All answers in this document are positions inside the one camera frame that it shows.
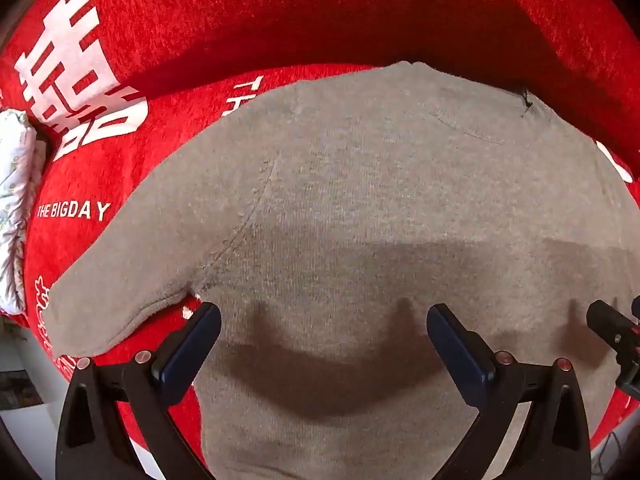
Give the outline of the red printed blanket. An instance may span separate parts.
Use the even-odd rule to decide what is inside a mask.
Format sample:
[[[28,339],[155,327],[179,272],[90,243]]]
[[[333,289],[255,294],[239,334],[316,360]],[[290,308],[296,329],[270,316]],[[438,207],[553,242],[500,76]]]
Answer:
[[[612,0],[36,0],[1,102],[54,157],[26,244],[40,344],[52,283],[181,144],[262,92],[398,61],[536,94],[639,189],[639,39]]]

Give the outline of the white floral pillow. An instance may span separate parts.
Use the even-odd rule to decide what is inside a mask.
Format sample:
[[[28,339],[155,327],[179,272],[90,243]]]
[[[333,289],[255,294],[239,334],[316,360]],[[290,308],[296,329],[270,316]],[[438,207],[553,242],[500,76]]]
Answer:
[[[24,249],[27,222],[40,185],[47,145],[25,112],[1,112],[1,313],[26,311]]]

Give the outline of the grey knit sweater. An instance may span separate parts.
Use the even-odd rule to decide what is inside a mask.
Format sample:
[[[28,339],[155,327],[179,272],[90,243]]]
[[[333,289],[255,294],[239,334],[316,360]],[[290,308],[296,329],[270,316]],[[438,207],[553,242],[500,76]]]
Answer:
[[[534,96],[400,63],[258,96],[156,167],[54,283],[58,354],[96,356],[194,295],[221,479],[426,479],[472,422],[425,333],[446,304],[494,348],[576,368],[590,425],[615,361],[585,323],[639,291],[639,209]]]

